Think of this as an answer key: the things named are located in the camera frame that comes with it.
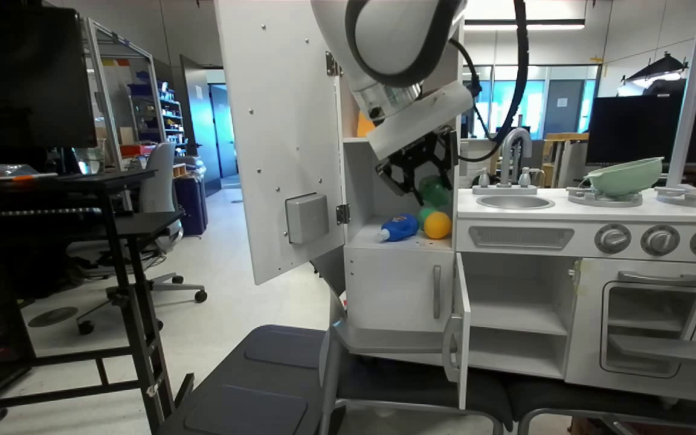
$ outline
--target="oven door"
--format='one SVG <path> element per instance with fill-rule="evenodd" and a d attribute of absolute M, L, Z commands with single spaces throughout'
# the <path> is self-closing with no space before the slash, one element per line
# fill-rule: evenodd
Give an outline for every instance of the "oven door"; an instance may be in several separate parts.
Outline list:
<path fill-rule="evenodd" d="M 638 358 L 623 339 L 696 341 L 696 264 L 584 258 L 565 379 L 696 398 L 696 367 Z"/>

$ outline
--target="sink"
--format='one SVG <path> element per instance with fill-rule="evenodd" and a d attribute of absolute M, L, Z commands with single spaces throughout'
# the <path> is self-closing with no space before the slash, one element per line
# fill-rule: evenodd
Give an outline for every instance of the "sink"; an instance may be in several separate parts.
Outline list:
<path fill-rule="evenodd" d="M 479 199 L 479 205 L 503 208 L 503 211 L 527 211 L 527 208 L 551 208 L 553 204 L 538 196 L 487 196 Z"/>

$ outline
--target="computer screen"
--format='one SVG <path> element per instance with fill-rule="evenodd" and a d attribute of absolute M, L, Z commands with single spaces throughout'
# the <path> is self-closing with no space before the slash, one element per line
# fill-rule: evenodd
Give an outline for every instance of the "computer screen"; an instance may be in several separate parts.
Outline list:
<path fill-rule="evenodd" d="M 34 165 L 45 149 L 92 146 L 77 11 L 0 7 L 0 161 Z"/>
<path fill-rule="evenodd" d="M 671 156 L 681 97 L 603 97 L 593 106 L 588 161 Z M 696 161 L 696 123 L 689 148 Z"/>

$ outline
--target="white toy kitchen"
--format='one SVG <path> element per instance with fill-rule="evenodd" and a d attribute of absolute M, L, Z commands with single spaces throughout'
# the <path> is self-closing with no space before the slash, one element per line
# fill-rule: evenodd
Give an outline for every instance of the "white toy kitchen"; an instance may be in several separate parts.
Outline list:
<path fill-rule="evenodd" d="M 460 191 L 456 257 L 472 297 L 468 364 L 696 398 L 696 364 L 638 358 L 630 339 L 696 341 L 696 208 L 655 191 L 582 205 L 485 208 Z"/>
<path fill-rule="evenodd" d="M 454 187 L 452 240 L 382 243 L 380 222 L 417 204 L 348 137 L 355 108 L 310 2 L 219 7 L 259 283 L 342 248 L 348 349 L 443 364 L 462 409 L 468 367 L 696 398 L 696 363 L 640 353 L 696 342 L 696 205 L 655 191 L 577 204 L 560 188 L 503 204 Z M 460 78 L 448 51 L 437 79 Z"/>

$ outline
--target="metal pole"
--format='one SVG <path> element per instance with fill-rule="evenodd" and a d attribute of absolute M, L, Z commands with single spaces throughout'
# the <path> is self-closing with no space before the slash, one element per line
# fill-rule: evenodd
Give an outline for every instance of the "metal pole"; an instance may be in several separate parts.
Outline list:
<path fill-rule="evenodd" d="M 686 78 L 681 114 L 678 114 L 676 141 L 671 146 L 671 159 L 670 159 L 670 168 L 666 168 L 666 187 L 670 188 L 681 187 L 689 143 L 692 143 L 692 133 L 693 133 L 693 120 L 696 120 L 696 42 L 693 42 L 693 55 L 692 55 L 692 68 L 689 68 L 689 78 Z"/>

